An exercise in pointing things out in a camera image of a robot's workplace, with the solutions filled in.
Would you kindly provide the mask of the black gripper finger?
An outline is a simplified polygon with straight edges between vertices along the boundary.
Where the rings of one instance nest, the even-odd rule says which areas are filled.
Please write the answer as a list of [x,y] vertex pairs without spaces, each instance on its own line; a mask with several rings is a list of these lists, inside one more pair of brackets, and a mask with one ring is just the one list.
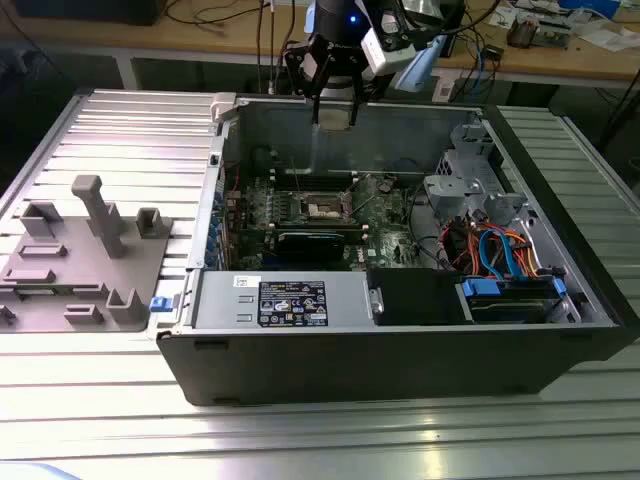
[[349,124],[356,123],[360,105],[366,100],[363,71],[369,66],[360,47],[332,47],[329,51],[330,77],[349,78],[352,86],[352,105]]
[[[294,43],[284,50],[284,61],[293,91],[312,101],[312,124],[319,119],[321,92],[330,77],[330,44],[325,40],[308,40]],[[304,63],[310,58],[315,63],[315,70],[308,74]]]

